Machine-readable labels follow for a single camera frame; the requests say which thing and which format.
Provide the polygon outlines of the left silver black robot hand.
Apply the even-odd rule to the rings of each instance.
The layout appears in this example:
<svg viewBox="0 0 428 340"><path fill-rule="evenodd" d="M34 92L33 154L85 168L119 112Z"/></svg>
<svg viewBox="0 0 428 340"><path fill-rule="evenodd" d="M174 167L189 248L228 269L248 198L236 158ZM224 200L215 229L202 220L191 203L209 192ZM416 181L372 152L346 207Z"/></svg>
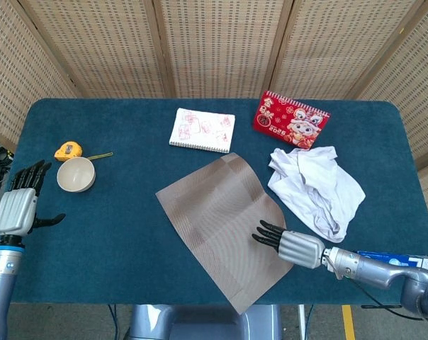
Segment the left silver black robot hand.
<svg viewBox="0 0 428 340"><path fill-rule="evenodd" d="M24 237L34 229L51 227L63 221L64 213L52 219L36 217L38 198L51 166L50 162L40 160L13 176L9 190L0 200L0 236Z"/></svg>

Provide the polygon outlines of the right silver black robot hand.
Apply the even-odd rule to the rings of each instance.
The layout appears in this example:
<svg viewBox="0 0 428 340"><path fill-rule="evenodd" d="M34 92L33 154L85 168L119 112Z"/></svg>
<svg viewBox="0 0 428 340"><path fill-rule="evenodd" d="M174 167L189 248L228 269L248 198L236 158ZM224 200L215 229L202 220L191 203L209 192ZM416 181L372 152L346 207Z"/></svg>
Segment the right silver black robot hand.
<svg viewBox="0 0 428 340"><path fill-rule="evenodd" d="M325 245L316 237L294 232L260 220L257 234L252 238L260 244L271 247L278 257L292 264L314 269L322 264Z"/></svg>

